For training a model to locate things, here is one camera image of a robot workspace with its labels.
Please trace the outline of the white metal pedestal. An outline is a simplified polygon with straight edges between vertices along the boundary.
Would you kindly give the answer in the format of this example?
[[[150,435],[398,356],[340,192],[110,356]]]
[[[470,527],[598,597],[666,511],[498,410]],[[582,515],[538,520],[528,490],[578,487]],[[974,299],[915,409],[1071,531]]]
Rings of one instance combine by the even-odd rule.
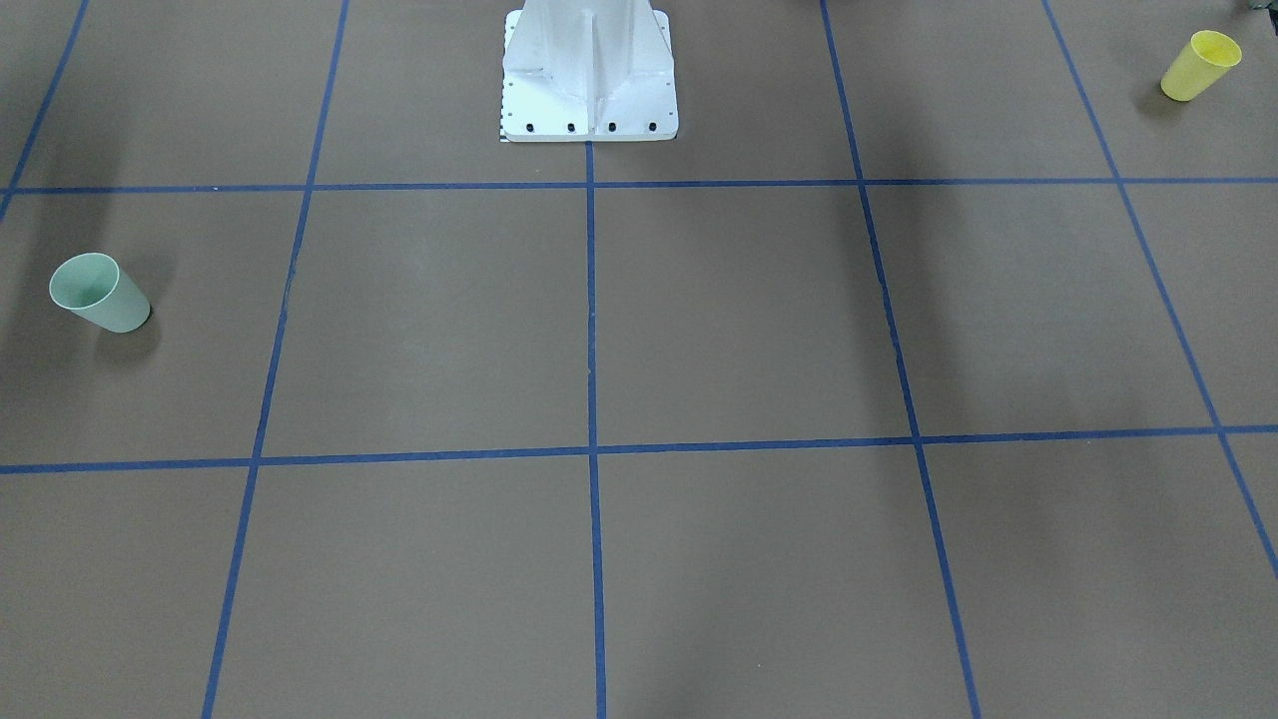
[[[679,135],[668,14],[648,1],[527,1],[506,14],[498,137],[629,143]]]

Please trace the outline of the yellow plastic cup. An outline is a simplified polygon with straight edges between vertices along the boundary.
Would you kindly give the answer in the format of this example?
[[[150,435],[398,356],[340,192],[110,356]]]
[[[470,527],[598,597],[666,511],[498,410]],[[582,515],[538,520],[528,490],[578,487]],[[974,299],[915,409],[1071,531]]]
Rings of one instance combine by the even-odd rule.
[[[1240,45],[1214,29],[1192,33],[1159,80],[1168,100],[1190,102],[1226,77],[1242,60]]]

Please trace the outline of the green plastic cup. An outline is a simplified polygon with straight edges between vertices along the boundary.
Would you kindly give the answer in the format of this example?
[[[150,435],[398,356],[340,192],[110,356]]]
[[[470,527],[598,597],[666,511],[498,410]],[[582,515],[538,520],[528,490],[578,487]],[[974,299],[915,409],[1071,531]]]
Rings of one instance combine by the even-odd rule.
[[[151,301],[102,252],[86,252],[64,261],[47,284],[55,305],[115,335],[139,329],[152,313]]]

